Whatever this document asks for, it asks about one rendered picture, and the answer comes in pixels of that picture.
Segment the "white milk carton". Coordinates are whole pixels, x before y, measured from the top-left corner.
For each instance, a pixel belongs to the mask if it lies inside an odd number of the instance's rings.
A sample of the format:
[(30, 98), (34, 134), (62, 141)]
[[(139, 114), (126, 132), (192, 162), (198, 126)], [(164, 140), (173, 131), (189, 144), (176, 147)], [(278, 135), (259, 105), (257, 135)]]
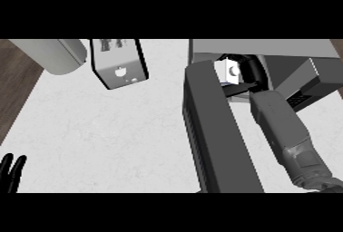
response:
[(220, 83), (238, 84), (241, 71), (236, 61), (232, 61), (228, 58), (216, 61), (214, 70), (219, 76)]

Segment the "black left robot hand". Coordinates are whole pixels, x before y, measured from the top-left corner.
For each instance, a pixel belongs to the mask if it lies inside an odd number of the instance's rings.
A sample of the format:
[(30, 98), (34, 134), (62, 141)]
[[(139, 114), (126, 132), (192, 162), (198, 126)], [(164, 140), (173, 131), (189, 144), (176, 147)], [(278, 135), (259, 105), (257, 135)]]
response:
[(21, 155), (18, 159), (13, 159), (12, 153), (4, 155), (0, 161), (0, 193), (18, 192), (25, 161), (25, 155)]

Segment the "pale grey rounded appliance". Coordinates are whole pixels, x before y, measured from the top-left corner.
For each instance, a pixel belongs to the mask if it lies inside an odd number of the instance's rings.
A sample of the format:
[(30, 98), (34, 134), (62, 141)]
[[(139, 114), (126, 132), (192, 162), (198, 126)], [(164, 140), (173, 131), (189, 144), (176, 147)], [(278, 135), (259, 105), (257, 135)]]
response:
[(86, 63), (87, 50), (80, 39), (10, 39), (50, 74), (65, 75)]

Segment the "grey microwave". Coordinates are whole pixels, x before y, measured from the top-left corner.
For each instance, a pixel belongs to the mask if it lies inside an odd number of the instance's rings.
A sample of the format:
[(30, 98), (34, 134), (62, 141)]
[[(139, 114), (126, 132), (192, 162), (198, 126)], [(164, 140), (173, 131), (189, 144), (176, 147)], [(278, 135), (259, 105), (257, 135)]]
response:
[(268, 85), (296, 111), (343, 87), (343, 59), (330, 39), (192, 39), (189, 63), (214, 61), (226, 53), (254, 54)]

